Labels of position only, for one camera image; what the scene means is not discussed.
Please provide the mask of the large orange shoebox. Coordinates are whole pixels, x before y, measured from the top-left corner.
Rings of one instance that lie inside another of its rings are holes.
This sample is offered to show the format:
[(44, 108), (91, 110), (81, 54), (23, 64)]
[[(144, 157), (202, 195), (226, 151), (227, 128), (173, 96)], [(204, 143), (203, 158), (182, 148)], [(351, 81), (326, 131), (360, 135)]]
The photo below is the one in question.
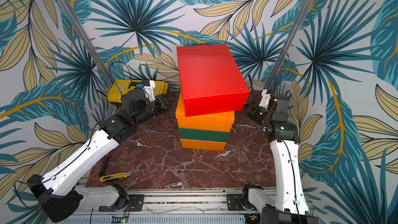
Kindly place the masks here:
[(182, 95), (179, 96), (175, 116), (180, 128), (206, 131), (230, 132), (235, 121), (235, 112), (186, 117)]

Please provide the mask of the green shoebox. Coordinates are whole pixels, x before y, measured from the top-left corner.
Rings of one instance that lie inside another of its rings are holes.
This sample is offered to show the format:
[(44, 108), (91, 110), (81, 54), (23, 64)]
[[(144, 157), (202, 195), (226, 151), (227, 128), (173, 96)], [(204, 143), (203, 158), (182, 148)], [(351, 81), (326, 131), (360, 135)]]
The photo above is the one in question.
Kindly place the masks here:
[(185, 140), (227, 142), (229, 132), (178, 128), (180, 138)]

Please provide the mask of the red shoebox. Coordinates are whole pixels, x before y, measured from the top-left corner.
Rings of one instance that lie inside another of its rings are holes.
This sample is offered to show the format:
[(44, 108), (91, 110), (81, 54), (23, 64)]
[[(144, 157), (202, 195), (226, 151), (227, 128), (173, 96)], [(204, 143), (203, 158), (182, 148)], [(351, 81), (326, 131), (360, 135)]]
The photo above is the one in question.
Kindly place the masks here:
[(250, 91), (226, 44), (177, 47), (187, 117), (241, 111)]

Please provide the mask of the small orange shoebox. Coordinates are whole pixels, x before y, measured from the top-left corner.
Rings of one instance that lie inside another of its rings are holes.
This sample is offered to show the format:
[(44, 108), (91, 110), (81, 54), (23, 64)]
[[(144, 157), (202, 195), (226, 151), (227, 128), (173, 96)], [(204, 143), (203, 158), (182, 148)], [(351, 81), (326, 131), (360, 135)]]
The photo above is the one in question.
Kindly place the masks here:
[(187, 139), (181, 139), (180, 142), (183, 148), (215, 150), (215, 151), (223, 151), (227, 144), (225, 142), (199, 141), (199, 140), (187, 140)]

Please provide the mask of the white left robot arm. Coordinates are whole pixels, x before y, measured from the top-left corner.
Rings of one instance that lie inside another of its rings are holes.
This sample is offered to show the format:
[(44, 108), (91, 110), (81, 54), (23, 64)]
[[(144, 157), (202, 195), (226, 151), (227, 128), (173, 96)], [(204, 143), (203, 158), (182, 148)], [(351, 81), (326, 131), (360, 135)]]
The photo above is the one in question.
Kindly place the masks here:
[(165, 113), (170, 101), (165, 94), (150, 100), (143, 89), (134, 88), (121, 97), (121, 106), (75, 153), (45, 175), (33, 175), (28, 187), (49, 219), (58, 223), (78, 209), (113, 207), (125, 212), (130, 205), (127, 192), (118, 184), (85, 188), (77, 183), (82, 176), (130, 136), (140, 124)]

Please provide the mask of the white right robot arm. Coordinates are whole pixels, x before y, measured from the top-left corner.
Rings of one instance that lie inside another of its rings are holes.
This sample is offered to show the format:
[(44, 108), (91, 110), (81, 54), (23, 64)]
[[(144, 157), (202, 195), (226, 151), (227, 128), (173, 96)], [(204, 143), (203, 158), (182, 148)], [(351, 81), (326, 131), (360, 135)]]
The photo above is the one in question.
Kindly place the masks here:
[(270, 136), (276, 175), (276, 199), (265, 190), (248, 184), (242, 191), (242, 206), (257, 210), (262, 224), (317, 224), (310, 214), (299, 170), (299, 136), (296, 125), (288, 122), (289, 97), (262, 91), (260, 102), (254, 102), (246, 115), (263, 126)]

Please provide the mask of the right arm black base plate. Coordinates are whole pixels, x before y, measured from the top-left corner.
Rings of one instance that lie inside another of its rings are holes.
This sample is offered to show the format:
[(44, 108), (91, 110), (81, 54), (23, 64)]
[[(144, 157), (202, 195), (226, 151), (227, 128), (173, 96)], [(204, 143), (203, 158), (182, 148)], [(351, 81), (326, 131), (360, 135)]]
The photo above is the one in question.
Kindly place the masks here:
[(241, 194), (227, 194), (227, 206), (229, 211), (247, 211)]

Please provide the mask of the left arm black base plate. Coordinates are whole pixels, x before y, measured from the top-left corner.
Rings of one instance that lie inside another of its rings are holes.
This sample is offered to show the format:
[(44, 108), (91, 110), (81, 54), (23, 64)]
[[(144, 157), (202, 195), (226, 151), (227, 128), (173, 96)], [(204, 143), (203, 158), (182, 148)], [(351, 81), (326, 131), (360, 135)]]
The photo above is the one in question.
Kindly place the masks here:
[(122, 203), (115, 203), (112, 206), (100, 206), (99, 212), (141, 212), (144, 203), (144, 195), (127, 195)]

